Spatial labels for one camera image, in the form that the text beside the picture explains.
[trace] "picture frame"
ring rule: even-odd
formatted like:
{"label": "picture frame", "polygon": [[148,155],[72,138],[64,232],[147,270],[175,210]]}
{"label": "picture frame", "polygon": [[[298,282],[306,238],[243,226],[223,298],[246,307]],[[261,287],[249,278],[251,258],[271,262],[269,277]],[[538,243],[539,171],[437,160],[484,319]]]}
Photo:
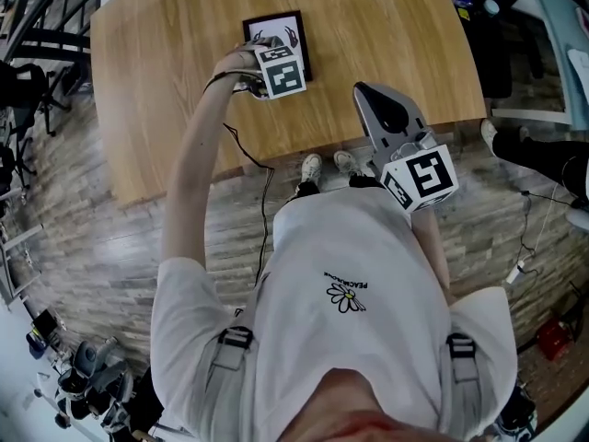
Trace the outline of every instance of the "picture frame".
{"label": "picture frame", "polygon": [[243,21],[243,33],[245,41],[251,41],[252,39],[264,36],[279,36],[284,44],[290,47],[303,60],[305,81],[309,82],[313,80],[309,54],[306,47],[303,17],[299,10],[246,19]]}

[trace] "daisy logo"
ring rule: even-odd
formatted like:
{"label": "daisy logo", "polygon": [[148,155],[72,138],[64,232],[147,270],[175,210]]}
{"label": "daisy logo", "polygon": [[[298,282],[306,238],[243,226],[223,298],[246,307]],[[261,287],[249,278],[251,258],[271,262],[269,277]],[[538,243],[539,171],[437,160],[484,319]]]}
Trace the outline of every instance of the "daisy logo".
{"label": "daisy logo", "polygon": [[328,295],[331,295],[331,303],[339,304],[340,313],[347,313],[350,309],[352,311],[366,311],[363,304],[358,301],[356,292],[345,285],[331,284]]}

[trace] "sneaker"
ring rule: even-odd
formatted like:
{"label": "sneaker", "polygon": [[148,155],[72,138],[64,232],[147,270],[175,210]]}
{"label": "sneaker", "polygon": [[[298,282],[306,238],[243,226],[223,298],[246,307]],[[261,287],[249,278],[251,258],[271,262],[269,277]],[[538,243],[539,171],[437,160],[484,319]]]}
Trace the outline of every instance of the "sneaker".
{"label": "sneaker", "polygon": [[335,162],[335,165],[340,173],[348,176],[348,178],[350,178],[352,175],[364,175],[356,158],[347,151],[336,152],[333,155],[333,161]]}
{"label": "sneaker", "polygon": [[497,134],[497,130],[493,123],[489,120],[483,120],[480,124],[480,135],[482,135],[482,140],[485,142],[491,153],[495,156],[493,152],[493,139]]}
{"label": "sneaker", "polygon": [[323,162],[319,154],[309,154],[303,161],[301,167],[301,183],[312,181],[316,185],[319,184],[321,177],[321,167]]}

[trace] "black and white marker cube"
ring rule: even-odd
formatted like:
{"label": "black and white marker cube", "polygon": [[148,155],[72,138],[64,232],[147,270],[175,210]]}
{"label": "black and white marker cube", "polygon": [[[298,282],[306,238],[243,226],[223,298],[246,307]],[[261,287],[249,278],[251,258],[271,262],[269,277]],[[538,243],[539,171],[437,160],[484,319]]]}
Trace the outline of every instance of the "black and white marker cube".
{"label": "black and white marker cube", "polygon": [[440,203],[458,190],[445,145],[385,164],[380,181],[408,213]]}
{"label": "black and white marker cube", "polygon": [[306,90],[303,62],[288,46],[256,50],[256,58],[268,89],[268,97],[277,99]]}

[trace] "hand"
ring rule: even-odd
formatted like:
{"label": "hand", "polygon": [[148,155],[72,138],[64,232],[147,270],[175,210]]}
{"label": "hand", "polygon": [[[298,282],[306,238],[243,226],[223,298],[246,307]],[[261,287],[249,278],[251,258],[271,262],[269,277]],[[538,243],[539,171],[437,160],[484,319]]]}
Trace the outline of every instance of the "hand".
{"label": "hand", "polygon": [[244,51],[244,45],[238,45],[217,63],[213,70],[213,76],[227,70],[254,69],[257,64],[256,56],[251,51]]}

